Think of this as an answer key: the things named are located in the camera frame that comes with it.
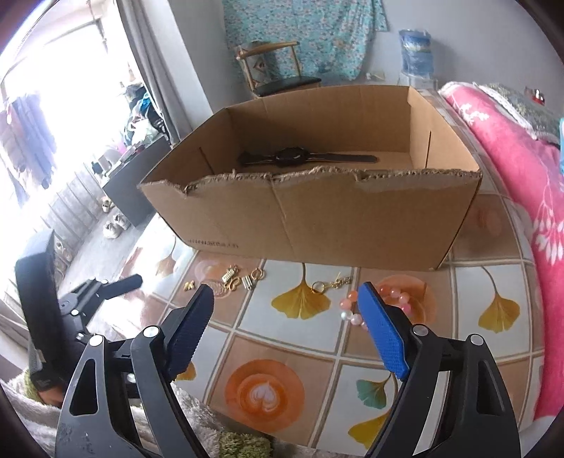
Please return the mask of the wooden chair black seat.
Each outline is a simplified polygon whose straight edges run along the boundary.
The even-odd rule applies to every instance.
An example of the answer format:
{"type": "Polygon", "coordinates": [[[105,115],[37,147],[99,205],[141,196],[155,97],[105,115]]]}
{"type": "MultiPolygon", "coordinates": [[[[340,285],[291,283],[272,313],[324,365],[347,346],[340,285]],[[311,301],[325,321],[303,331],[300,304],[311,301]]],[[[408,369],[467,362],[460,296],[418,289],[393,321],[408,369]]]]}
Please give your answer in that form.
{"type": "Polygon", "coordinates": [[[253,98],[319,88],[321,79],[304,74],[298,41],[252,41],[235,48],[235,58],[253,98]]]}

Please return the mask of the white shoe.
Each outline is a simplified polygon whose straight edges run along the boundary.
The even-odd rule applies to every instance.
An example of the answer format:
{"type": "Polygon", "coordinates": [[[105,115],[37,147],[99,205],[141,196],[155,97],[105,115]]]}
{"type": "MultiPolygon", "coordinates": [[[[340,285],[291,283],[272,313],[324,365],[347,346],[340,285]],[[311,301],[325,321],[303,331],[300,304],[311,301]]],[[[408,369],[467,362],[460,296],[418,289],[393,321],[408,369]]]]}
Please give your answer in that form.
{"type": "Polygon", "coordinates": [[[113,217],[114,224],[118,225],[122,231],[126,231],[130,226],[131,223],[128,221],[127,217],[124,214],[118,213],[115,214],[113,217]]]}
{"type": "Polygon", "coordinates": [[[103,225],[103,237],[108,240],[117,239],[121,235],[121,232],[122,228],[113,221],[106,221],[103,225]]]}

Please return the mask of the pink floral blanket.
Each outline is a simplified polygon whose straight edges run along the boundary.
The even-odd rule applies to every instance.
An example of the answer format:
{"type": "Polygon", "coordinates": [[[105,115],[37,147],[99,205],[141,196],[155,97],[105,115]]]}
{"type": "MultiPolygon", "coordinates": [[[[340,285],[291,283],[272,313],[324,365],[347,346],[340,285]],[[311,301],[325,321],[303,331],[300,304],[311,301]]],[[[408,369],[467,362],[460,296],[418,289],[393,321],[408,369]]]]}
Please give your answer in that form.
{"type": "Polygon", "coordinates": [[[448,82],[439,91],[486,151],[509,193],[532,255],[533,375],[521,425],[555,417],[563,406],[563,176],[553,139],[516,119],[492,88],[448,82]]]}

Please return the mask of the blue water bottle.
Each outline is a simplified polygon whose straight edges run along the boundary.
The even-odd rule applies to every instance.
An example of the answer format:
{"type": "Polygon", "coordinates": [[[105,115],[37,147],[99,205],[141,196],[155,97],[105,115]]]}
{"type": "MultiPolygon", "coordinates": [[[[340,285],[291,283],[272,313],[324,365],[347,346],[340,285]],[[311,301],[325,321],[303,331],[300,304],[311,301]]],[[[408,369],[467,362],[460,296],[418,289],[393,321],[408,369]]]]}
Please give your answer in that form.
{"type": "Polygon", "coordinates": [[[403,73],[431,78],[434,75],[432,38],[428,31],[404,29],[399,31],[403,73]]]}

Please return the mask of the dark grey cabinet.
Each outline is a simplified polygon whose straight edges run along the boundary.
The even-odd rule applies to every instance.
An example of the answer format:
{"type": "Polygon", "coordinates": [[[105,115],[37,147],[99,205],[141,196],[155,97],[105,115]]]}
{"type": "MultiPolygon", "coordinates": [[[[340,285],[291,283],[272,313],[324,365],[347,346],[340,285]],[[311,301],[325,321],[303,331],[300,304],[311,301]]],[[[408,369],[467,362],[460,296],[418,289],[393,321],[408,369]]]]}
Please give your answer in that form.
{"type": "Polygon", "coordinates": [[[134,226],[140,226],[155,213],[139,185],[170,150],[167,138],[158,137],[141,152],[132,155],[127,163],[118,166],[117,171],[102,185],[107,197],[134,226]]]}

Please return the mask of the grey green floral blanket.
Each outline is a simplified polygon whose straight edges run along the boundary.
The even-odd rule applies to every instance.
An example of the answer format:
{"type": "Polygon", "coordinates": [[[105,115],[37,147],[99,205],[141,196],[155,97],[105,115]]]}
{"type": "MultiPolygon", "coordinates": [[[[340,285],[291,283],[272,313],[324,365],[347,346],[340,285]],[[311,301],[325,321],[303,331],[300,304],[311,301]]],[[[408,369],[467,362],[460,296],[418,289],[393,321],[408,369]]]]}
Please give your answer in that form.
{"type": "Polygon", "coordinates": [[[518,93],[500,83],[478,85],[478,88],[502,106],[532,139],[560,144],[560,117],[555,113],[526,94],[518,93]]]}

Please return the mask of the rhinestone bar pendant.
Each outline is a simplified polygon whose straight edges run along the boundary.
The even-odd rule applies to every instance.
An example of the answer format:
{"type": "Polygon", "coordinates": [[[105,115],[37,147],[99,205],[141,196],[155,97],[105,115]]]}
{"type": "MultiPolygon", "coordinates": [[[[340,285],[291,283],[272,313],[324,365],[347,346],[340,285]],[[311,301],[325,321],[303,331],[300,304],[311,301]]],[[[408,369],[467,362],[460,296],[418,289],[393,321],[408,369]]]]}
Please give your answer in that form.
{"type": "Polygon", "coordinates": [[[241,279],[241,282],[247,291],[251,291],[254,289],[254,279],[251,276],[244,276],[241,279]]]}

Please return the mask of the light blue pillow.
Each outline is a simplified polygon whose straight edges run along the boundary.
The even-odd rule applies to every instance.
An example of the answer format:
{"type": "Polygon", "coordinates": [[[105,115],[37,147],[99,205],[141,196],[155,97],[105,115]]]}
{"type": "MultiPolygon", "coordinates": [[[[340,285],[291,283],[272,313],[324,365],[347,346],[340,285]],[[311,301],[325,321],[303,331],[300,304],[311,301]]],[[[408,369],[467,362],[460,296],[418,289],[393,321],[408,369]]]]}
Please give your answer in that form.
{"type": "Polygon", "coordinates": [[[559,149],[559,169],[560,173],[564,175],[564,117],[561,117],[559,121],[559,149]]]}

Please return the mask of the gold chain pendant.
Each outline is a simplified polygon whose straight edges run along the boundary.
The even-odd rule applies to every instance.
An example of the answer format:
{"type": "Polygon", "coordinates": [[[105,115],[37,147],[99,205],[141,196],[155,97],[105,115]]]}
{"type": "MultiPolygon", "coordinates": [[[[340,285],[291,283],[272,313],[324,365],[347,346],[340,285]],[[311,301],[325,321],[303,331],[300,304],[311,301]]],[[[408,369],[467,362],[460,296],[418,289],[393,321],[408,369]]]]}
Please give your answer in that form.
{"type": "Polygon", "coordinates": [[[226,272],[221,276],[221,282],[224,288],[229,291],[235,291],[239,286],[243,284],[242,278],[239,276],[240,267],[236,264],[231,264],[227,267],[226,272]]]}

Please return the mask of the teal floral wall cloth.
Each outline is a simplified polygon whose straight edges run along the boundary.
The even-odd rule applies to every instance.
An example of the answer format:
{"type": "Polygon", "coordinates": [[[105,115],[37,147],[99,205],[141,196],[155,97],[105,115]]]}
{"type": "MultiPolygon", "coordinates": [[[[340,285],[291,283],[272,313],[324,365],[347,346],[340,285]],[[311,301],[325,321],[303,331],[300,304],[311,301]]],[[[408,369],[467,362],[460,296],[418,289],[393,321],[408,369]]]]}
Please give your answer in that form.
{"type": "Polygon", "coordinates": [[[380,1],[224,1],[227,46],[297,41],[305,74],[357,79],[378,31],[388,30],[380,1]]]}

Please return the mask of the grey curtain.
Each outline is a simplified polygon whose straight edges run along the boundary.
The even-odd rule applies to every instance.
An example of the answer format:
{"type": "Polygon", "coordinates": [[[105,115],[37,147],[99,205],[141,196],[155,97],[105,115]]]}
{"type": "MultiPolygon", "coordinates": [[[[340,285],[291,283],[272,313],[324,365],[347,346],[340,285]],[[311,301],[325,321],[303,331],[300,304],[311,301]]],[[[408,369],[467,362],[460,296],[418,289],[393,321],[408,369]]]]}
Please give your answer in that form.
{"type": "Polygon", "coordinates": [[[191,132],[191,125],[145,8],[141,1],[118,1],[117,6],[141,79],[175,146],[191,132]]]}

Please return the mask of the white water dispenser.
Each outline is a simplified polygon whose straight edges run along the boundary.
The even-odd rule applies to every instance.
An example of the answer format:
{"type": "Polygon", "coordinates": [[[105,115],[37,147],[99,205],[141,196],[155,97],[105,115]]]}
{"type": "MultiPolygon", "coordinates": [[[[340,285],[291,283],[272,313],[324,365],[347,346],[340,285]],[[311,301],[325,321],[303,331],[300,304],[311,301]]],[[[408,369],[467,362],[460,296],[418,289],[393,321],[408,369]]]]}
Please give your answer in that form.
{"type": "Polygon", "coordinates": [[[417,76],[414,74],[399,73],[399,86],[410,86],[416,90],[433,90],[438,89],[439,83],[436,78],[417,76]]]}

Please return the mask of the black wristwatch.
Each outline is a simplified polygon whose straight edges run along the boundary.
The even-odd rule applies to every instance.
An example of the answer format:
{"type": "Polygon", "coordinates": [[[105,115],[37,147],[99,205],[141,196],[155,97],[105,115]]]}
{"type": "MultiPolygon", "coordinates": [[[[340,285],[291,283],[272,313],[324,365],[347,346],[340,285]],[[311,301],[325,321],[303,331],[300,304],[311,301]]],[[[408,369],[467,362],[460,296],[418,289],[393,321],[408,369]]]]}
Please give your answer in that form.
{"type": "Polygon", "coordinates": [[[306,163],[378,163],[375,155],[365,154],[338,154],[338,153],[312,153],[304,148],[285,148],[272,154],[241,153],[238,163],[242,167],[275,165],[279,168],[287,168],[303,165],[306,163]]]}

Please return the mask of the brown cardboard box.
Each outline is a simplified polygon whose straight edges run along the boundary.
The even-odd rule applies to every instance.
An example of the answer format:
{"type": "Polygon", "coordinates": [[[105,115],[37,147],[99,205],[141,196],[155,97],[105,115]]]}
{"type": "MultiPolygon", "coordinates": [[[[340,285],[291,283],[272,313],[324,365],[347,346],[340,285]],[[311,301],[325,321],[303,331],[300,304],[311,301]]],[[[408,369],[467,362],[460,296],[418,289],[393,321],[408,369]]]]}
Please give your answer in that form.
{"type": "Polygon", "coordinates": [[[281,93],[215,113],[143,179],[187,245],[221,254],[390,270],[438,268],[482,172],[436,93],[353,85],[281,93]],[[378,163],[242,167],[285,148],[378,163]]]}

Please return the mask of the patterned tablecloth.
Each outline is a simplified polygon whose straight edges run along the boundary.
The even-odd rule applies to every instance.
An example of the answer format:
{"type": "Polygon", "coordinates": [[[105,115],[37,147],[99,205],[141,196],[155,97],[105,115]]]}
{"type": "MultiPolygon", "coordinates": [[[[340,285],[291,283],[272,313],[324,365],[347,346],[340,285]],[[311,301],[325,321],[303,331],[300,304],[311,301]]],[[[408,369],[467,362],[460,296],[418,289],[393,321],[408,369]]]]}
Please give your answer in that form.
{"type": "Polygon", "coordinates": [[[104,307],[107,326],[132,338],[182,308],[201,285],[214,307],[188,368],[173,381],[178,396],[300,450],[364,454],[399,395],[362,327],[358,290],[372,283],[410,322],[436,335],[481,335],[509,393],[517,427],[533,375],[532,255],[509,193],[486,151],[439,92],[439,110],[459,130],[482,181],[446,258],[433,270],[390,270],[203,251],[184,243],[157,212],[125,264],[142,286],[104,307]],[[254,289],[227,291],[231,264],[254,289]],[[195,280],[196,288],[184,292],[195,280]]]}

